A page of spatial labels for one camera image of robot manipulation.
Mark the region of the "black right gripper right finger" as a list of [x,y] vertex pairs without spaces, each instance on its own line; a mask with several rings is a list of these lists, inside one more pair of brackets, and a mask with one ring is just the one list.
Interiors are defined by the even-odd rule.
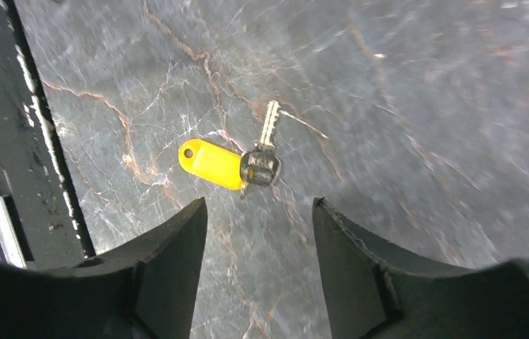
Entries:
[[333,338],[529,338],[529,258],[441,263],[316,198],[312,222]]

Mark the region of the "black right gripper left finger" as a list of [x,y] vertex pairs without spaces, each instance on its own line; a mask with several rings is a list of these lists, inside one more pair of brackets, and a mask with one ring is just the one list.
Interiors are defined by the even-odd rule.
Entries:
[[0,338],[188,338],[207,226],[198,198],[74,267],[0,263]]

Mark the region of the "yellow tagged key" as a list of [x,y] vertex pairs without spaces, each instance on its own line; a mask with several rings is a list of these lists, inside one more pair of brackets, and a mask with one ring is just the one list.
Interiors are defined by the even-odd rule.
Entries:
[[270,186],[281,171],[281,161],[273,142],[279,117],[280,103],[271,100],[267,104],[261,135],[251,150],[237,154],[193,138],[179,147],[179,164],[189,174],[231,191],[239,191],[241,197],[245,197],[249,186]]

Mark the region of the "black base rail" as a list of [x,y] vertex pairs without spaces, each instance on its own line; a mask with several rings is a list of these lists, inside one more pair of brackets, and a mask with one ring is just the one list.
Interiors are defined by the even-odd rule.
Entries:
[[14,1],[0,1],[0,262],[74,267],[95,255]]

